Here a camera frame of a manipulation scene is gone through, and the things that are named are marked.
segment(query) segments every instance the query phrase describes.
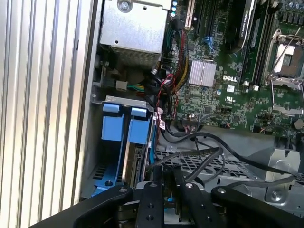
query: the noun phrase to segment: ram slot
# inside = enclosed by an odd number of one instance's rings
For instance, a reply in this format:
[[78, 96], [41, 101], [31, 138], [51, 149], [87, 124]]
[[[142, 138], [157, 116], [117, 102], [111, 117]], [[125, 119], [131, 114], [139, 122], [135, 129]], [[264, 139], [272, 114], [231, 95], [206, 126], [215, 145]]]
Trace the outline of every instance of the ram slot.
[[253, 74], [254, 68], [253, 63], [256, 64], [257, 62], [257, 56], [258, 56], [258, 50], [260, 47], [261, 40], [259, 39], [259, 34], [262, 28], [262, 23], [265, 20], [266, 17], [266, 9], [264, 6], [261, 6], [260, 4], [255, 5], [252, 13], [251, 13], [251, 20], [250, 22], [250, 33], [249, 38], [246, 46], [243, 48], [244, 52], [244, 61], [243, 61], [243, 71], [241, 75], [240, 83], [247, 86], [245, 82], [252, 82], [253, 81]]
[[263, 76], [263, 71], [264, 71], [264, 67], [265, 67], [265, 62], [266, 62], [266, 58], [267, 58], [267, 54], [268, 54], [268, 49], [269, 49], [269, 45], [270, 45], [270, 40], [272, 37], [272, 25], [275, 19], [275, 12], [277, 12], [279, 10], [279, 7], [276, 8], [272, 8], [270, 6], [268, 6], [267, 9], [267, 16], [266, 16], [266, 20], [264, 22], [264, 31], [263, 31], [263, 35], [262, 35], [262, 40], [260, 42], [260, 47], [259, 47], [259, 51], [258, 51], [258, 57], [257, 57], [257, 62], [256, 62], [256, 66], [255, 66], [255, 70], [254, 70], [254, 74], [253, 74], [253, 84], [256, 86], [260, 86], [261, 85], [261, 79]]

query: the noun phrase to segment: cpu socket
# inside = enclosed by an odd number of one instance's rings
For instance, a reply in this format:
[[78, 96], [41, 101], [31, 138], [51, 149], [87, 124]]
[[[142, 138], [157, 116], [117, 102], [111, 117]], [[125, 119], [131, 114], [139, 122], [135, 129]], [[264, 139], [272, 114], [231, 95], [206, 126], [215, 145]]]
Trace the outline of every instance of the cpu socket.
[[[304, 41], [302, 37], [293, 38], [293, 35], [283, 35], [280, 29], [275, 31], [266, 58], [264, 80], [265, 85], [271, 86], [273, 110], [288, 116], [304, 114]], [[302, 100], [300, 109], [286, 109], [276, 103], [276, 88], [282, 86], [290, 88], [293, 92], [298, 91], [299, 99]]]

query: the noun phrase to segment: silver heatsink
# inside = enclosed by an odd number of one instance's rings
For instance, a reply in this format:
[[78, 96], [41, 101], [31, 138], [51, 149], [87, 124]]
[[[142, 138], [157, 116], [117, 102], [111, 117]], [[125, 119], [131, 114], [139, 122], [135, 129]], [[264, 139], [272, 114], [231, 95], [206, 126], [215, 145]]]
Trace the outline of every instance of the silver heatsink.
[[171, 0], [106, 0], [104, 3], [100, 44], [111, 46], [127, 66], [152, 68], [162, 53]]
[[193, 60], [189, 84], [194, 86], [213, 87], [213, 80], [217, 64], [210, 60]]

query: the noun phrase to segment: green circuit board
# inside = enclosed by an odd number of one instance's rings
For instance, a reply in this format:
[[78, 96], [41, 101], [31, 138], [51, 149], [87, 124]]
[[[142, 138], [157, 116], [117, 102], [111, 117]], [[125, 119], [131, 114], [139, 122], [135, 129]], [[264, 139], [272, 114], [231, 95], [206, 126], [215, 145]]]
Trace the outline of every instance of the green circuit board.
[[[262, 79], [261, 86], [258, 91], [255, 91], [252, 86], [244, 86], [241, 80], [251, 81], [255, 71], [255, 61], [258, 55], [258, 46], [262, 41], [262, 29], [264, 17], [252, 22], [251, 32], [256, 33], [255, 45], [248, 52], [247, 58], [251, 65], [247, 65], [243, 69], [244, 52], [239, 51], [235, 54], [226, 54], [224, 51], [224, 42], [227, 31], [227, 19], [232, 1], [229, 2], [226, 8], [223, 8], [221, 3], [225, 0], [219, 0], [215, 11], [215, 17], [212, 24], [212, 36], [214, 38], [214, 52], [211, 58], [217, 64], [217, 69], [214, 77], [213, 87], [202, 87], [185, 84], [178, 92], [178, 107], [173, 119], [175, 120], [190, 120], [200, 121], [207, 114], [218, 114], [229, 123], [230, 129], [245, 130], [255, 132], [255, 126], [258, 129], [263, 129], [272, 125], [279, 125], [287, 129], [292, 137], [295, 138], [297, 132], [303, 130], [294, 130], [292, 122], [294, 119], [303, 119], [303, 116], [288, 116], [278, 111], [273, 111], [272, 91], [270, 86], [265, 85]], [[177, 6], [177, 16], [182, 18], [182, 15], [187, 12], [187, 2], [179, 1]], [[203, 20], [210, 17], [209, 13], [212, 10], [210, 4], [205, 4]], [[265, 10], [260, 10], [260, 14], [266, 14], [266, 4], [263, 6]], [[199, 10], [199, 4], [196, 2], [194, 13]], [[275, 19], [271, 25], [271, 33], [276, 29], [281, 29], [284, 34], [295, 34], [299, 25], [282, 22]], [[204, 31], [198, 38], [194, 37], [194, 31], [188, 33], [189, 37], [189, 54], [190, 61], [210, 59], [210, 50], [208, 45], [204, 43]], [[299, 36], [304, 36], [304, 29], [298, 33]], [[173, 63], [177, 63], [178, 53], [174, 54]], [[230, 76], [237, 79], [236, 82], [224, 80], [223, 76]], [[287, 110], [290, 108], [303, 108], [303, 100], [298, 91], [279, 87], [274, 88], [274, 96], [276, 104], [283, 106]], [[206, 125], [225, 127], [220, 118], [212, 117], [205, 121]], [[284, 131], [273, 128], [267, 131], [267, 134], [284, 136]]]

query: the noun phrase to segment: motherboard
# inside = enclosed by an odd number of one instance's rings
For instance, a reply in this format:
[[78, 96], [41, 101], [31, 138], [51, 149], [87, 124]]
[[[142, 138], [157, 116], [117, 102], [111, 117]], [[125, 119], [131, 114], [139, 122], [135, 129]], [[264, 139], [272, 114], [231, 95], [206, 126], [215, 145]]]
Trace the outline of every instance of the motherboard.
[[[172, 119], [200, 122], [214, 114], [206, 125], [304, 133], [303, 0], [180, 0], [171, 17], [186, 23], [190, 56]], [[174, 69], [175, 42], [169, 55]]]

